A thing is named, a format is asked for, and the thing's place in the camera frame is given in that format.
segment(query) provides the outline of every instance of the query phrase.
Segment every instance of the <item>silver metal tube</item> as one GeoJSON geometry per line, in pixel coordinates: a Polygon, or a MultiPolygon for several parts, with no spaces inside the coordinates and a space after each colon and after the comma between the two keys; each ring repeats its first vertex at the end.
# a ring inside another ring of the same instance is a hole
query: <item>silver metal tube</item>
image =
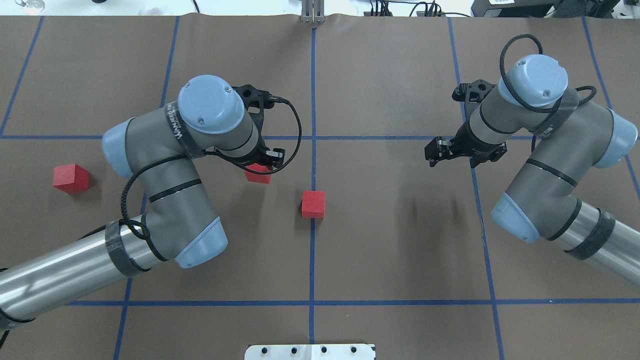
{"type": "MultiPolygon", "coordinates": [[[[75,241],[39,258],[0,273],[0,309],[10,318],[30,320],[56,307],[126,279],[113,264],[105,231],[75,241]]],[[[123,226],[125,250],[140,267],[160,263],[147,247],[123,226]]],[[[0,331],[21,325],[0,315],[0,331]]]]}

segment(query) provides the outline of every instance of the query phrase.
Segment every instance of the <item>red cube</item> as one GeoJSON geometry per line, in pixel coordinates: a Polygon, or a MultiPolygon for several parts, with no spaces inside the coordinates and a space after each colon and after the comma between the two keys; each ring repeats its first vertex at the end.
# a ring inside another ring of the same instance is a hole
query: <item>red cube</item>
{"type": "MultiPolygon", "coordinates": [[[[271,171],[268,167],[262,166],[260,164],[251,164],[247,166],[247,168],[259,172],[271,171]]],[[[245,170],[244,176],[246,176],[246,179],[251,181],[252,183],[269,184],[271,182],[271,175],[258,175],[245,170]]]]}
{"type": "Polygon", "coordinates": [[[89,171],[78,164],[60,165],[53,169],[53,186],[65,193],[87,191],[89,189],[89,171]]]}
{"type": "Polygon", "coordinates": [[[302,217],[324,218],[324,192],[305,190],[302,193],[302,217]]]}

